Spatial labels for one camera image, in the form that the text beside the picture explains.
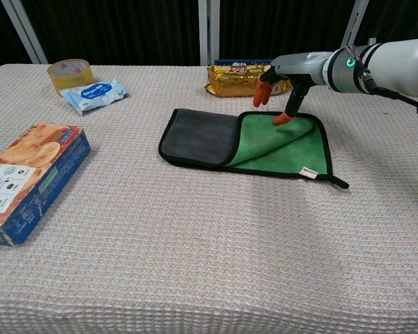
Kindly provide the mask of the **right robot hand grey orange-tipped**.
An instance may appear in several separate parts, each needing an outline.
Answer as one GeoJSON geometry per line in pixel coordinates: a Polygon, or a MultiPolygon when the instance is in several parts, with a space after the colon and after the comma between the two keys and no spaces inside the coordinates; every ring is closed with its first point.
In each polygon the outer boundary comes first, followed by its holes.
{"type": "Polygon", "coordinates": [[[266,105],[274,85],[282,79],[287,79],[292,85],[292,91],[285,110],[274,118],[272,124],[280,126],[292,121],[309,89],[325,85],[323,66],[331,55],[329,51],[315,51],[276,57],[272,60],[270,68],[258,79],[253,105],[266,105]]]}

